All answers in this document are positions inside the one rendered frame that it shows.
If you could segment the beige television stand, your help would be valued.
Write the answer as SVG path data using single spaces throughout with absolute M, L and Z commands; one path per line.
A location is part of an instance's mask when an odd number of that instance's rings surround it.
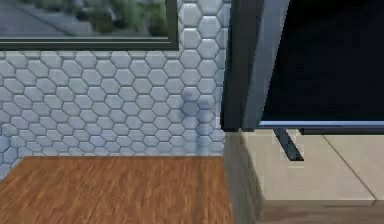
M 322 136 L 225 134 L 235 224 L 384 224 L 379 201 Z

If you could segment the dark framed window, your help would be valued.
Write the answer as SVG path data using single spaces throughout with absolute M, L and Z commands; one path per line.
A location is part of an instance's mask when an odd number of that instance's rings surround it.
M 0 0 L 0 50 L 176 50 L 177 0 Z

